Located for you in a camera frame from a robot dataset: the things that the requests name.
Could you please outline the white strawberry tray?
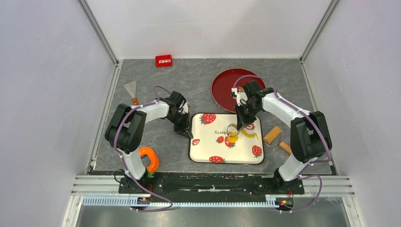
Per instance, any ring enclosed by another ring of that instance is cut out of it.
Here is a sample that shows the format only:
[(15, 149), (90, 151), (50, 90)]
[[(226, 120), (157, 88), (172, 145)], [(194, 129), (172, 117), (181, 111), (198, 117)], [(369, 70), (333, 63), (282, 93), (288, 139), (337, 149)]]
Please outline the white strawberry tray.
[(197, 163), (257, 165), (264, 159), (262, 127), (259, 117), (246, 126), (255, 127), (259, 139), (245, 137), (240, 131), (238, 141), (230, 143), (226, 130), (236, 124), (235, 114), (197, 113), (192, 117), (189, 157)]

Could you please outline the yellow dough scrap strip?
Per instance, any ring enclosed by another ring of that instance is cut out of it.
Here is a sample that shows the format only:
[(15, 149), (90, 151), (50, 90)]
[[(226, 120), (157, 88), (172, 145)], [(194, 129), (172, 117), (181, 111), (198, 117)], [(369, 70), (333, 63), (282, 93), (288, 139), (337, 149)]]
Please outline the yellow dough scrap strip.
[(256, 129), (255, 127), (252, 128), (243, 128), (240, 130), (240, 132), (247, 138), (251, 138), (251, 139), (259, 139), (258, 134), (256, 133)]

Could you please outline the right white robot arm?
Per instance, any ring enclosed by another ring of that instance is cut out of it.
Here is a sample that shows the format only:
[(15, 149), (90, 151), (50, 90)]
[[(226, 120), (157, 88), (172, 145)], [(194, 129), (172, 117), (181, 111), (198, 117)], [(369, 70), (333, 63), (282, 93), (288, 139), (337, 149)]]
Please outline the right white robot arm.
[(324, 162), (330, 162), (332, 142), (322, 112), (302, 109), (286, 100), (276, 89), (262, 89), (255, 80), (249, 81), (243, 88), (232, 87), (231, 96), (236, 101), (238, 131), (254, 123), (261, 111), (276, 116), (290, 128), (292, 153), (275, 171), (273, 187), (277, 192), (287, 192), (292, 187), (292, 181), (300, 179), (307, 166), (319, 163), (323, 154), (327, 156)]

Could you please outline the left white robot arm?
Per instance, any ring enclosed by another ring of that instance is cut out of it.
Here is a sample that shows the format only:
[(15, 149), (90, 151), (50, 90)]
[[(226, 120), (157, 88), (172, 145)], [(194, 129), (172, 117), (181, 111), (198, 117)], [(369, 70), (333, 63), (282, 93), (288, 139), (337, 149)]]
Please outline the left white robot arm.
[(167, 98), (155, 99), (143, 105), (118, 105), (105, 131), (105, 139), (118, 153), (125, 174), (132, 178), (130, 186), (137, 193), (143, 193), (148, 188), (148, 180), (143, 177), (146, 169), (141, 162), (139, 146), (145, 124), (156, 119), (169, 120), (174, 125), (175, 133), (193, 138), (188, 103), (176, 91)]

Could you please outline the wooden dough roller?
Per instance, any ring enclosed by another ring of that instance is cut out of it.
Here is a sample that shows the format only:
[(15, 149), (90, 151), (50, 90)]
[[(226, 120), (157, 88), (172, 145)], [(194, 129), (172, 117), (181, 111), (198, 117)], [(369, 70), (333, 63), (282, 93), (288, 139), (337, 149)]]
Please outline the wooden dough roller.
[(283, 140), (284, 132), (279, 126), (274, 126), (264, 137), (263, 142), (268, 147), (279, 146), (289, 155), (292, 154), (290, 146)]

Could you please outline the orange handled metal scraper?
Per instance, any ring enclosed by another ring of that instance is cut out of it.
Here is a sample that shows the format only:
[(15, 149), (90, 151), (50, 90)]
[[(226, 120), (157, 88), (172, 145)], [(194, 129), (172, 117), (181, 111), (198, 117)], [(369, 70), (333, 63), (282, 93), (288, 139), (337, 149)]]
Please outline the orange handled metal scraper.
[(130, 95), (133, 105), (139, 105), (138, 99), (136, 97), (136, 84), (137, 84), (137, 82), (133, 81), (133, 82), (130, 82), (130, 83), (127, 83), (127, 84), (123, 85), (124, 89)]

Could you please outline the metal ring cutter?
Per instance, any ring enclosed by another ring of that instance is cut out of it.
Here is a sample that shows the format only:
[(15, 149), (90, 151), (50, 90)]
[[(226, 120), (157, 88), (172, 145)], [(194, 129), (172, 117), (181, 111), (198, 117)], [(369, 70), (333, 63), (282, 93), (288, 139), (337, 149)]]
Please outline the metal ring cutter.
[(236, 128), (236, 125), (233, 124), (233, 123), (229, 124), (228, 127), (227, 127), (227, 130), (226, 130), (226, 135), (228, 137), (236, 137), (236, 136), (238, 136), (238, 134), (239, 134), (239, 132), (238, 132), (238, 130)]

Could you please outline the yellow dough piece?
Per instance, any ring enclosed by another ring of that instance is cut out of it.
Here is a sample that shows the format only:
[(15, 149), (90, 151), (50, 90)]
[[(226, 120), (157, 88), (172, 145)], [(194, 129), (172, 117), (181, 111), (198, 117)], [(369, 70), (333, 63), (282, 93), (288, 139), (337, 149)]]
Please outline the yellow dough piece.
[(227, 134), (227, 140), (230, 143), (236, 143), (238, 141), (238, 134), (230, 134), (230, 133), (228, 133)]

